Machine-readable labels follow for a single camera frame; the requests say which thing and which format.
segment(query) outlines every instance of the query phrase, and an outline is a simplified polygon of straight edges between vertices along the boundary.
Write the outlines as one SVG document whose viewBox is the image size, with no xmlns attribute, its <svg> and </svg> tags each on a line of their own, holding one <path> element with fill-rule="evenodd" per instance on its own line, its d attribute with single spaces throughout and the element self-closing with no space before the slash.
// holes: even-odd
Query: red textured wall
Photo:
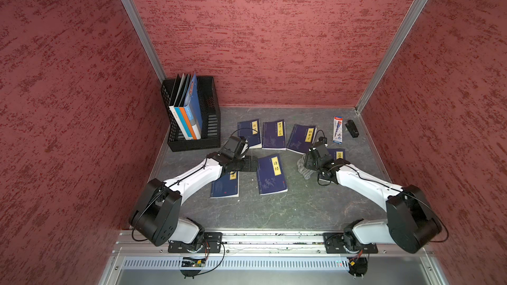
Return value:
<svg viewBox="0 0 507 285">
<path fill-rule="evenodd" d="M 449 226 L 451 284 L 507 280 L 506 3 L 429 0 L 363 112 L 391 178 Z"/>
<path fill-rule="evenodd" d="M 1 284 L 92 284 L 168 127 L 120 0 L 0 0 Z"/>
<path fill-rule="evenodd" d="M 222 105 L 354 107 L 413 0 L 134 1 L 166 73 Z"/>
</svg>

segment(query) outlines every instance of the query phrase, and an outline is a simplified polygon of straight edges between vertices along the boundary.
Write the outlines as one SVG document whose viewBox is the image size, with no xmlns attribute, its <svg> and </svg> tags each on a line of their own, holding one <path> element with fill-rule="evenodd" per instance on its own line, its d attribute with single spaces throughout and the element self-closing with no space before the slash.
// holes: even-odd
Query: red wire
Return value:
<svg viewBox="0 0 507 285">
<path fill-rule="evenodd" d="M 204 247 L 204 253 L 206 254 L 206 258 L 205 260 L 207 261 L 208 260 L 208 256 L 209 256 L 209 244 L 208 242 L 206 242 L 206 246 Z"/>
<path fill-rule="evenodd" d="M 361 256 L 361 254 L 363 254 L 363 251 L 362 251 L 362 250 L 359 252 L 359 254 L 358 254 L 358 255 L 356 255 L 356 256 L 354 256 L 352 259 L 350 259 L 350 260 L 349 260 L 349 262 L 350 262 L 350 261 L 354 261 L 354 260 L 359 259 L 359 257 Z"/>
</svg>

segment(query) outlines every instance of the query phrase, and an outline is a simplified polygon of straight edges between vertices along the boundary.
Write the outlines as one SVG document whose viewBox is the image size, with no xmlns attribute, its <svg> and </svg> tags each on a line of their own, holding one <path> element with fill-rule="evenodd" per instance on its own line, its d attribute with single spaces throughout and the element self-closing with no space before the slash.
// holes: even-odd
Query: book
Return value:
<svg viewBox="0 0 507 285">
<path fill-rule="evenodd" d="M 263 122 L 262 148 L 266 150 L 285 150 L 285 121 Z"/>
<path fill-rule="evenodd" d="M 179 110 L 176 111 L 176 109 L 175 109 L 175 105 L 176 105 L 176 107 L 178 107 L 178 105 L 180 103 L 181 89 L 183 88 L 183 85 L 185 84 L 185 79 L 186 79 L 185 74 L 183 74 L 183 76 L 181 78 L 180 78 L 180 75 L 177 74 L 176 80 L 175 80 L 175 83 L 174 83 L 174 86 L 172 89 L 172 93 L 171 93 L 171 100 L 169 102 L 169 111 L 174 116 L 174 120 L 176 120 L 176 123 L 178 124 L 178 127 L 180 127 L 181 133 L 183 134 L 185 139 L 190 140 L 189 134 L 187 133 L 187 131 L 183 127 L 182 121 L 184 121 L 184 120 L 182 119 L 181 113 Z"/>
<path fill-rule="evenodd" d="M 201 138 L 202 117 L 201 107 L 199 106 L 199 96 L 197 94 L 197 75 L 194 73 L 190 79 L 190 85 L 185 96 L 185 102 L 180 110 L 184 110 L 188 117 L 187 127 L 194 140 Z"/>
<path fill-rule="evenodd" d="M 243 136 L 248 140 L 249 149 L 259 149 L 262 147 L 261 133 L 259 132 L 259 119 L 238 122 L 238 136 Z"/>
<path fill-rule="evenodd" d="M 239 172 L 225 174 L 212 182 L 211 198 L 238 197 L 239 196 Z"/>
<path fill-rule="evenodd" d="M 345 159 L 345 149 L 327 149 L 329 154 L 333 156 L 333 159 L 343 158 Z"/>
<path fill-rule="evenodd" d="M 315 137 L 315 125 L 295 124 L 288 138 L 287 150 L 299 154 L 308 153 Z"/>
<path fill-rule="evenodd" d="M 187 75 L 185 77 L 185 82 L 183 83 L 183 86 L 181 87 L 181 94 L 176 99 L 176 104 L 174 104 L 174 109 L 176 110 L 176 113 L 178 114 L 178 117 L 181 120 L 181 124 L 183 125 L 183 130 L 181 132 L 185 132 L 187 136 L 185 137 L 186 140 L 193 140 L 195 137 L 194 131 L 190 126 L 190 121 L 187 116 L 187 112 L 183 108 L 183 104 L 185 103 L 185 96 L 187 95 L 188 89 L 190 86 L 190 75 Z"/>
<path fill-rule="evenodd" d="M 259 158 L 257 184 L 261 195 L 283 193 L 287 191 L 287 182 L 283 174 L 280 154 Z"/>
</svg>

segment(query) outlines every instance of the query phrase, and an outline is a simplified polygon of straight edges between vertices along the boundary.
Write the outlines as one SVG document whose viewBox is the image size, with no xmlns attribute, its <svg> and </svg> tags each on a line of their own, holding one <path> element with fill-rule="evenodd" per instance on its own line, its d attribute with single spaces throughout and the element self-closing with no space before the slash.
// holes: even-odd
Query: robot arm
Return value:
<svg viewBox="0 0 507 285">
<path fill-rule="evenodd" d="M 244 156 L 247 150 L 246 140 L 231 136 L 219 152 L 207 155 L 187 172 L 164 182 L 150 180 L 136 203 L 130 224 L 156 246 L 174 240 L 195 249 L 202 243 L 204 229 L 191 220 L 179 218 L 181 204 L 224 174 L 255 172 L 257 157 Z M 396 243 L 415 253 L 442 230 L 419 188 L 391 184 L 344 159 L 334 160 L 322 141 L 316 142 L 305 155 L 305 167 L 316 170 L 320 179 L 355 190 L 387 212 L 386 220 L 358 220 L 345 228 L 344 244 L 352 253 L 370 243 Z"/>
<path fill-rule="evenodd" d="M 179 218 L 181 204 L 224 174 L 255 172 L 257 157 L 244 156 L 247 150 L 245 139 L 231 136 L 219 152 L 207 155 L 187 172 L 163 182 L 150 180 L 136 203 L 130 224 L 156 246 L 168 240 L 189 244 L 189 249 L 199 246 L 204 229 L 192 220 Z"/>
<path fill-rule="evenodd" d="M 344 230 L 343 241 L 350 252 L 366 244 L 397 244 L 415 253 L 440 233 L 442 226 L 416 186 L 402 187 L 372 176 L 344 159 L 334 160 L 325 141 L 316 142 L 305 155 L 305 167 L 322 180 L 349 187 L 387 212 L 387 219 L 358 220 Z"/>
</svg>

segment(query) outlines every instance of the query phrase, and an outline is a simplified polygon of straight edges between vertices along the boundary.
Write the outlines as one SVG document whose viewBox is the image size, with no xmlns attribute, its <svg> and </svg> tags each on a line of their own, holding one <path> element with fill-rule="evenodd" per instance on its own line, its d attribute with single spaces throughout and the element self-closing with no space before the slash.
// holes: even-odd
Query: metal frame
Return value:
<svg viewBox="0 0 507 285">
<path fill-rule="evenodd" d="M 158 58 L 157 52 L 155 51 L 155 48 L 149 39 L 149 35 L 146 31 L 146 28 L 144 27 L 143 20 L 141 19 L 141 16 L 135 7 L 134 0 L 121 1 L 125 7 L 125 10 L 127 11 L 130 21 L 134 25 L 134 29 L 139 36 L 139 40 L 141 40 L 141 44 L 143 45 L 144 50 L 148 55 L 149 61 L 152 63 L 153 69 L 155 70 L 158 79 L 160 82 L 162 82 L 164 79 L 167 79 L 167 76 L 165 75 L 164 68 L 162 67 L 162 63 Z"/>
<path fill-rule="evenodd" d="M 327 254 L 323 244 L 322 233 L 341 231 L 322 230 L 262 230 L 262 229 L 207 229 L 210 232 L 222 232 L 222 241 L 226 243 L 226 258 L 345 258 L 354 254 L 339 255 Z M 137 238 L 142 237 L 134 232 Z M 379 253 L 371 254 L 373 257 L 416 257 L 421 259 L 421 268 L 424 268 L 428 280 L 434 285 L 447 285 L 447 280 L 440 269 L 430 246 L 425 246 L 415 254 L 400 249 L 395 244 L 377 244 Z M 221 254 L 210 254 L 221 257 Z M 165 246 L 154 246 L 149 241 L 134 242 L 131 231 L 119 232 L 118 240 L 111 254 L 110 264 L 99 284 L 115 285 L 126 259 L 131 257 L 168 257 L 179 258 L 181 254 L 167 253 Z"/>
<path fill-rule="evenodd" d="M 393 38 L 389 48 L 387 48 L 387 51 L 384 54 L 384 57 L 380 61 L 379 66 L 377 67 L 377 70 L 373 74 L 372 79 L 370 80 L 370 83 L 366 87 L 366 89 L 363 92 L 363 95 L 359 99 L 358 105 L 356 106 L 356 111 L 358 114 L 360 114 L 364 107 L 366 106 L 366 103 L 370 99 L 370 97 L 373 94 L 373 91 L 377 87 L 378 83 L 382 79 L 382 77 L 385 74 L 385 71 L 389 67 L 389 65 L 392 62 L 392 59 L 394 59 L 396 53 L 398 52 L 400 46 L 402 46 L 403 41 L 409 34 L 410 29 L 414 25 L 415 21 L 421 14 L 422 9 L 426 5 L 428 0 L 414 0 L 412 2 L 412 5 L 410 6 L 409 10 L 407 11 L 407 14 L 405 15 L 405 18 L 403 19 L 400 27 L 398 28 L 398 31 L 395 34 L 395 37 Z"/>
<path fill-rule="evenodd" d="M 364 123 L 363 117 L 360 113 L 357 113 L 358 117 L 357 120 L 359 121 L 359 124 L 361 127 L 363 127 L 364 130 L 364 136 L 368 140 L 368 145 L 370 146 L 370 149 L 373 154 L 373 159 L 375 160 L 375 163 L 380 169 L 380 172 L 384 176 L 384 180 L 387 182 L 392 183 L 391 178 L 389 177 L 389 173 L 387 172 L 387 169 L 385 168 L 384 162 L 382 161 L 382 158 L 380 157 L 379 151 L 377 150 L 377 147 L 375 146 L 375 143 L 373 142 L 373 139 L 370 135 L 370 132 L 368 131 L 368 128 L 366 127 L 366 124 Z"/>
<path fill-rule="evenodd" d="M 152 172 L 149 174 L 147 182 L 153 180 L 160 173 L 160 169 L 162 168 L 162 163 L 164 162 L 165 155 L 167 154 L 167 150 L 169 149 L 169 145 L 167 144 L 167 139 L 169 138 L 169 131 L 171 130 L 171 126 L 167 129 L 165 133 L 164 142 L 162 142 L 162 146 L 160 147 L 159 153 L 157 154 L 157 159 L 155 160 L 155 164 L 153 164 Z"/>
</svg>

